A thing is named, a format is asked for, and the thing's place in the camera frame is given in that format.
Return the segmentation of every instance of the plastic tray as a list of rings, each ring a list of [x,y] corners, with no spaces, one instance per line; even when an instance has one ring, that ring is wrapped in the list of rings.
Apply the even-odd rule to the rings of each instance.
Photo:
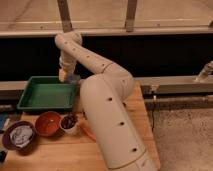
[[[23,111],[71,110],[75,95],[76,85],[61,83],[57,76],[33,76],[17,108]]]

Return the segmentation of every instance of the cable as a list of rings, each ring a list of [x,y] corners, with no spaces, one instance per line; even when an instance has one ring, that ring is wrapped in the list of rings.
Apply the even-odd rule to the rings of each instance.
[[[154,115],[154,111],[155,111],[155,108],[156,108],[156,100],[157,100],[157,96],[156,95],[153,95],[153,108],[152,108],[152,112],[151,112],[151,116],[152,116],[152,132],[154,131],[154,128],[155,128],[155,115]]]

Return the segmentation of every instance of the tabletop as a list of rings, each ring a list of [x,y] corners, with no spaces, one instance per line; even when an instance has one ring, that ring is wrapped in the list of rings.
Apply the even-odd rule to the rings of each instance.
[[[160,160],[144,105],[140,84],[135,83],[134,91],[125,100],[126,110],[157,168]],[[80,98],[77,97],[73,112],[82,113]],[[33,124],[38,116],[23,114],[21,120]],[[8,151],[1,171],[107,171],[99,147],[84,132],[77,136],[59,131],[51,138],[37,136],[28,148],[21,152]]]

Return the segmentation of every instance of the black panel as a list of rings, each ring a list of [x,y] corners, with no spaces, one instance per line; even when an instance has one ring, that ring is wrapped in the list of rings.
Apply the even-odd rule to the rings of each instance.
[[[84,37],[83,42],[134,76],[196,75],[213,57],[213,34]],[[59,55],[54,38],[0,39],[0,80],[57,75]],[[81,65],[76,73],[91,74]]]

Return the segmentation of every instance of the brown bowl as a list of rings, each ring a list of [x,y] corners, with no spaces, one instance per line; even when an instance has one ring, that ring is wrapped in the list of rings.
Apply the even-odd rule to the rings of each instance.
[[[23,147],[16,146],[13,143],[13,141],[11,140],[11,136],[10,136],[11,132],[19,126],[29,126],[29,128],[33,131],[33,134],[30,137],[29,142],[27,144],[25,144],[25,146],[23,146]],[[34,129],[33,124],[31,124],[28,121],[19,121],[19,122],[14,123],[13,125],[11,125],[4,132],[4,135],[3,135],[3,138],[2,138],[2,144],[8,150],[21,150],[21,149],[24,149],[25,147],[27,147],[32,142],[34,136],[35,136],[35,129]]]
[[[35,122],[35,130],[38,135],[49,137],[55,134],[60,128],[61,116],[54,111],[42,113]]]

